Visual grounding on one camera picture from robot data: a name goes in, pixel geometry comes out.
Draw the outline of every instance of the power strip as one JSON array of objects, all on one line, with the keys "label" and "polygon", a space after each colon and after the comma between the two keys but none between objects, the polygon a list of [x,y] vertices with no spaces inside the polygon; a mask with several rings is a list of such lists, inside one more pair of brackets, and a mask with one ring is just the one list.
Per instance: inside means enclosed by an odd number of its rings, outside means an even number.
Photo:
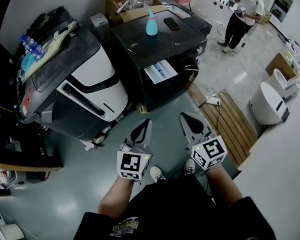
[{"label": "power strip", "polygon": [[221,100],[219,98],[213,96],[205,96],[206,103],[219,106],[221,104]]}]

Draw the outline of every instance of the tiled floor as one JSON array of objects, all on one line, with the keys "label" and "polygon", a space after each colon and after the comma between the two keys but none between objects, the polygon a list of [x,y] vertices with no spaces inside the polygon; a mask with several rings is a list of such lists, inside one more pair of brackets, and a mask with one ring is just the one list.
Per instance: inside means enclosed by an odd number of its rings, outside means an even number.
[{"label": "tiled floor", "polygon": [[[202,8],[196,7],[195,0],[192,2],[192,10],[198,15],[202,11]],[[217,44],[217,40],[222,38],[217,32],[219,24],[209,23],[212,29],[205,53],[201,57],[200,72],[195,83],[208,95],[226,89],[258,135],[261,127],[251,114],[248,103],[260,83],[268,79],[265,67],[284,47],[284,43],[271,24],[258,25],[238,54],[224,54],[223,47]],[[225,35],[226,26],[222,25],[218,30]]]}]

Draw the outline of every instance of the cardboard box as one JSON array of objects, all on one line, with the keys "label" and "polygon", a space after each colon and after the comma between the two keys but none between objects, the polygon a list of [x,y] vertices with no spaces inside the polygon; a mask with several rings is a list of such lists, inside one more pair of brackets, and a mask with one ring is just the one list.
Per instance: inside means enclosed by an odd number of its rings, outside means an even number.
[{"label": "cardboard box", "polygon": [[290,79],[298,76],[297,70],[291,67],[292,60],[292,55],[286,49],[282,49],[265,68],[265,71],[269,76],[272,76],[274,70],[278,69],[281,71],[285,79],[289,81]]},{"label": "cardboard box", "polygon": [[159,0],[153,0],[153,5],[147,8],[138,8],[134,10],[128,10],[121,12],[118,16],[115,16],[115,12],[118,10],[116,3],[123,0],[105,0],[106,15],[113,22],[114,25],[121,24],[122,22],[129,22],[134,19],[148,15],[148,9],[151,9],[153,13],[165,11],[165,6]]},{"label": "cardboard box", "polygon": [[259,24],[265,25],[270,21],[271,13],[267,9],[264,9],[264,15],[261,16],[261,20],[259,21]]}]

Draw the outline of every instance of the white shoe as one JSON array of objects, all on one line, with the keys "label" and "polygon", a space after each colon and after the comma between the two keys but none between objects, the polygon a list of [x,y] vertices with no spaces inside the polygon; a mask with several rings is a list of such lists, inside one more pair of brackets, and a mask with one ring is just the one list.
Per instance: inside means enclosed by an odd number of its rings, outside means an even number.
[{"label": "white shoe", "polygon": [[229,46],[227,46],[227,47],[223,48],[222,51],[223,51],[225,54],[228,54],[228,53],[230,53],[230,52],[232,51],[232,49],[231,49]]},{"label": "white shoe", "polygon": [[150,168],[150,175],[152,179],[157,182],[158,180],[165,180],[166,178],[162,175],[162,171],[158,166],[152,166]]},{"label": "white shoe", "polygon": [[241,47],[238,47],[236,46],[234,49],[232,49],[232,51],[235,53],[235,54],[238,54],[241,50]]},{"label": "white shoe", "polygon": [[217,42],[219,45],[221,45],[221,46],[228,46],[228,44],[226,43],[226,41],[225,40],[218,40],[218,42]]},{"label": "white shoe", "polygon": [[194,174],[196,169],[195,161],[188,159],[184,164],[184,175]]}]

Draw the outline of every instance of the spray bottle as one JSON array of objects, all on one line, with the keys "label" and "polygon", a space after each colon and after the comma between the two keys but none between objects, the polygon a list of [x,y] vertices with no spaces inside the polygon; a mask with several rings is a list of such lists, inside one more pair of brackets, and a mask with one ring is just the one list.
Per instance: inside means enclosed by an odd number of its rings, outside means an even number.
[{"label": "spray bottle", "polygon": [[145,31],[149,36],[155,36],[156,34],[158,34],[158,26],[155,20],[155,16],[150,9],[148,9],[148,13],[149,13],[149,20],[146,24]]}]

